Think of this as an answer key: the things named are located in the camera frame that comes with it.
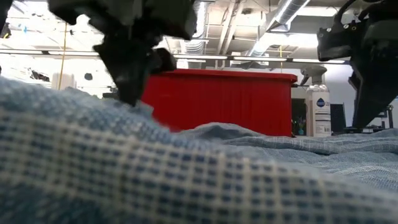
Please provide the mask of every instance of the blue towel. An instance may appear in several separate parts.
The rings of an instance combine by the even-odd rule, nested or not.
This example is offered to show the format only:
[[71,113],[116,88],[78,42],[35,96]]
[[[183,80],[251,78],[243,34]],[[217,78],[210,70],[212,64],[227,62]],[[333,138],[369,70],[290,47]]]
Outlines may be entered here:
[[397,130],[170,134],[150,110],[0,78],[0,223],[398,223],[397,152]]

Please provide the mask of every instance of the white spray bottle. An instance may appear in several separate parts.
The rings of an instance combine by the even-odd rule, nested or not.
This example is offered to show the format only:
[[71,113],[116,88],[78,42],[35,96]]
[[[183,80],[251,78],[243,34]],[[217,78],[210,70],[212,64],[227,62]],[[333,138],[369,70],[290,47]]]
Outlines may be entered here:
[[301,85],[304,85],[309,77],[312,78],[312,84],[307,88],[305,99],[307,136],[331,136],[330,93],[328,87],[322,83],[322,75],[326,71],[325,67],[319,65],[312,65],[301,70],[304,75]]

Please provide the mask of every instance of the ceiling duct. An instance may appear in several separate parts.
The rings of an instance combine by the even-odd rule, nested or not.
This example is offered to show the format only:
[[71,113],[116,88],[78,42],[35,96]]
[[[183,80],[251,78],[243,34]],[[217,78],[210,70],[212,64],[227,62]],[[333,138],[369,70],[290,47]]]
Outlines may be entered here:
[[[193,3],[193,8],[197,14],[197,31],[193,35],[195,40],[186,41],[185,47],[182,54],[204,54],[205,53],[205,41],[201,40],[205,37],[206,31],[206,15],[207,15],[207,7],[209,2],[204,1],[195,1]],[[189,67],[195,67],[197,63],[189,62]]]
[[270,30],[288,32],[290,30],[290,23],[297,16],[299,10],[309,2],[310,0],[280,0],[278,8],[267,15],[267,20],[264,24],[266,33],[259,38],[252,49],[247,52],[246,56],[262,56],[268,47],[273,44],[272,39],[275,34],[268,32]]

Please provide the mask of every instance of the bottle label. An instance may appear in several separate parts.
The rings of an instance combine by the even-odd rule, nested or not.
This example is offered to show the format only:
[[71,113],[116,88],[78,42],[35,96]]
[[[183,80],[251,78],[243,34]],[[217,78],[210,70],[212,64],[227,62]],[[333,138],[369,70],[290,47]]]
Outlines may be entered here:
[[312,93],[312,125],[314,137],[331,136],[330,99],[327,92]]

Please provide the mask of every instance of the red container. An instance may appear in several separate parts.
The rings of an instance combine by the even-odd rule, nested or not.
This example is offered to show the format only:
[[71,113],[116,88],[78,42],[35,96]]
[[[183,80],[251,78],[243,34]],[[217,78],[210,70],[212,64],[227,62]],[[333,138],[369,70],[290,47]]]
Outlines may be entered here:
[[151,76],[142,99],[175,130],[221,122],[291,136],[290,88],[296,80],[281,73],[181,69]]

